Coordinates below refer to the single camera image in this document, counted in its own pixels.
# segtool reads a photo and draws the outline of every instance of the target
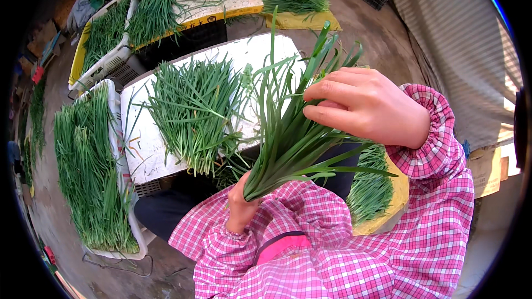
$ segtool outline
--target finger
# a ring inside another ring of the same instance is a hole
[[[341,67],[339,71],[344,71],[347,73],[354,73],[354,74],[368,75],[368,74],[373,73],[375,69],[363,68],[363,67]]]
[[[316,123],[336,128],[337,130],[351,133],[353,128],[353,114],[346,110],[307,105],[303,108],[303,114]]]
[[[366,82],[368,78],[369,77],[367,74],[355,74],[337,70],[334,72],[330,72],[321,80],[345,83],[357,87]]]
[[[319,107],[327,107],[327,108],[335,108],[335,109],[341,109],[341,110],[348,110],[348,107],[338,104],[333,101],[324,100],[318,104]]]
[[[349,84],[328,80],[320,81],[311,85],[303,93],[303,99],[305,101],[310,101],[313,99],[327,99],[347,107],[349,107],[356,96],[356,87],[353,87]]]
[[[247,178],[249,177],[249,174],[251,174],[251,171],[248,171],[244,173],[243,176],[238,180],[238,183],[236,183],[235,187],[233,187],[231,190],[234,190],[235,193],[237,193],[237,196],[242,196],[244,198],[244,186],[246,184]]]

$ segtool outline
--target pink plaid shirt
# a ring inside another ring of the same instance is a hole
[[[312,182],[289,182],[264,198],[245,233],[225,229],[227,193],[192,209],[168,243],[196,261],[196,297],[450,297],[462,269],[473,213],[473,180],[453,137],[445,98],[422,85],[401,86],[430,111],[426,143],[387,146],[410,177],[408,211],[388,233],[353,236],[351,216],[336,194]],[[257,263],[257,251],[285,233],[299,243]]]

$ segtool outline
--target left hand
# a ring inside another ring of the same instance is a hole
[[[250,173],[251,171],[246,172],[227,194],[229,220],[226,223],[226,229],[234,233],[243,233],[244,228],[249,224],[259,208],[259,199],[251,202],[247,202],[244,199],[244,184]]]

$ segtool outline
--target knee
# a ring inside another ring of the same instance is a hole
[[[147,220],[147,215],[150,215],[150,211],[152,209],[151,201],[149,196],[143,196],[138,199],[137,203],[135,203],[133,212],[135,213],[135,217],[139,222],[141,222],[144,226],[144,222]]]

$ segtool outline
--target elastic sleeve cuff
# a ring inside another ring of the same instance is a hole
[[[447,99],[432,88],[419,84],[403,84],[400,88],[429,110],[429,135],[419,149],[387,145],[386,152],[399,170],[412,179],[440,174],[451,162],[448,157],[451,146],[453,150],[456,147],[453,111]]]

